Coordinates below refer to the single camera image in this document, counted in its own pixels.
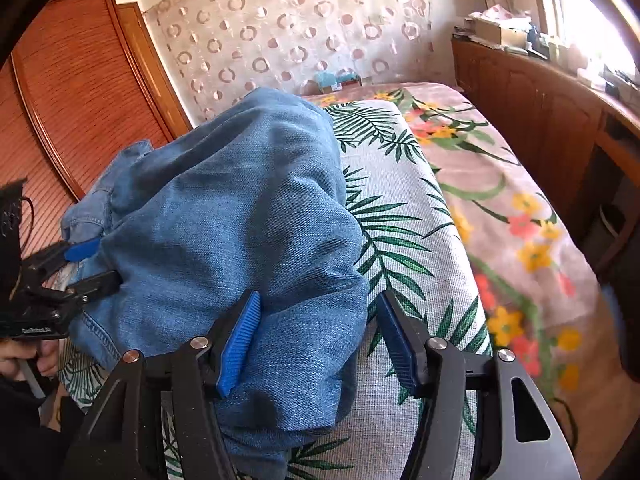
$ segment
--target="blue denim fabric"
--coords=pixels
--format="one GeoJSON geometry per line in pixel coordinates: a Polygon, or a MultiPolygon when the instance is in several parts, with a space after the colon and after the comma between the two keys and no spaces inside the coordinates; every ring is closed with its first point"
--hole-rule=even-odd
{"type": "Polygon", "coordinates": [[[65,219],[71,237],[82,218],[110,219],[79,278],[116,269],[124,280],[74,320],[72,339],[113,368],[130,348],[175,350],[258,290],[262,320],[240,383],[215,409],[236,467],[284,478],[289,449],[349,411],[367,316],[369,287],[353,267],[362,234],[344,208],[331,119],[257,89],[130,162],[106,207],[83,201],[65,219]]]}
{"type": "Polygon", "coordinates": [[[149,153],[153,147],[140,140],[122,150],[107,166],[85,197],[66,210],[62,217],[62,237],[79,244],[102,236],[111,229],[109,203],[116,180],[131,164],[149,153]]]}

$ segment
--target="floral bedspread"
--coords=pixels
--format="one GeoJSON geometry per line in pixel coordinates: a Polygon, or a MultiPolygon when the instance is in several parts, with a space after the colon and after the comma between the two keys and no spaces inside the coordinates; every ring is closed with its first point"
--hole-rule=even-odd
{"type": "Polygon", "coordinates": [[[436,174],[494,348],[516,352],[561,421],[583,480],[599,477],[640,415],[640,387],[622,371],[593,271],[504,138],[455,90],[384,85],[309,99],[331,110],[372,98],[398,107],[436,174]]]}
{"type": "MultiPolygon", "coordinates": [[[[513,349],[561,421],[583,480],[596,479],[640,415],[640,387],[620,367],[593,272],[505,140],[442,85],[309,99],[334,118],[370,300],[391,286],[408,313],[459,348],[513,349]]],[[[287,479],[400,477],[422,404],[399,386],[374,315],[371,304],[351,414],[292,450],[287,479]]],[[[68,343],[62,356],[61,382],[87,408],[106,373],[68,343]]],[[[468,478],[475,413],[469,393],[457,479],[468,478]]],[[[163,427],[168,471],[180,478],[171,420],[163,427]]]]}
{"type": "MultiPolygon", "coordinates": [[[[426,323],[432,335],[464,351],[491,354],[492,346],[452,213],[398,108],[373,100],[328,112],[343,151],[346,208],[362,229],[362,251],[355,265],[369,280],[369,319],[356,353],[358,388],[350,414],[329,435],[292,450],[287,479],[397,480],[423,403],[398,383],[377,329],[376,295],[392,288],[408,314],[426,323]]],[[[69,342],[62,356],[61,383],[87,409],[107,374],[69,342]]],[[[181,478],[172,418],[163,412],[161,420],[170,479],[181,478]]],[[[470,473],[474,392],[466,394],[460,431],[456,480],[470,473]]]]}

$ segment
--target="black cable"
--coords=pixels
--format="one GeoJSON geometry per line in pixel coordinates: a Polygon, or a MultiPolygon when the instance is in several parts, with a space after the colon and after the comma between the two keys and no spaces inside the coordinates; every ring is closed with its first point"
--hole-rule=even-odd
{"type": "Polygon", "coordinates": [[[31,234],[33,233],[33,221],[35,219],[35,210],[33,208],[33,202],[31,201],[31,198],[29,198],[28,196],[23,196],[21,197],[20,201],[22,200],[24,200],[27,204],[29,204],[29,207],[31,208],[31,227],[29,229],[29,234],[24,240],[24,244],[20,248],[20,252],[24,251],[24,249],[27,247],[27,243],[29,243],[29,240],[31,239],[31,234]]]}

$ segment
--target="black gripper frame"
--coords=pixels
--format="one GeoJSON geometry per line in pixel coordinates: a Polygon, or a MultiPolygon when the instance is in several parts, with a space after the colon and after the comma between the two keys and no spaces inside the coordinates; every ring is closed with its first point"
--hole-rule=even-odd
{"type": "Polygon", "coordinates": [[[558,422],[513,353],[478,355],[432,338],[423,322],[404,313],[390,290],[378,298],[385,340],[380,301],[386,301],[387,313],[395,316],[405,348],[415,358],[417,381],[407,386],[414,397],[427,400],[401,480],[453,478],[466,390],[476,390],[478,399],[470,480],[580,480],[558,422]]]}
{"type": "Polygon", "coordinates": [[[236,480],[211,401],[220,398],[221,355],[250,294],[175,352],[125,352],[82,422],[62,480],[166,479],[162,412],[186,480],[236,480]]]}
{"type": "Polygon", "coordinates": [[[81,280],[66,290],[42,286],[68,263],[65,255],[69,249],[78,247],[57,242],[22,261],[15,296],[0,308],[0,338],[65,338],[69,323],[87,303],[118,291],[122,279],[115,270],[81,280]]]}

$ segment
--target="finger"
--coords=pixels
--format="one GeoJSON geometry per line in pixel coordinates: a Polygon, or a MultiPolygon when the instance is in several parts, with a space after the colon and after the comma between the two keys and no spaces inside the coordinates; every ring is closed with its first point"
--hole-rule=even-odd
{"type": "Polygon", "coordinates": [[[0,341],[0,359],[31,359],[36,355],[36,343],[3,339],[0,341]]]}
{"type": "Polygon", "coordinates": [[[40,342],[38,348],[38,354],[46,357],[52,355],[54,352],[58,355],[58,340],[57,339],[48,339],[40,342]]]}
{"type": "Polygon", "coordinates": [[[58,366],[58,352],[38,358],[38,370],[44,374],[46,370],[50,370],[58,366]]]}
{"type": "Polygon", "coordinates": [[[53,377],[57,373],[58,373],[58,363],[57,362],[51,368],[48,368],[47,370],[44,370],[43,372],[40,372],[40,374],[43,377],[53,377]]]}
{"type": "Polygon", "coordinates": [[[15,359],[0,359],[0,375],[13,381],[23,381],[24,375],[15,359]]]}

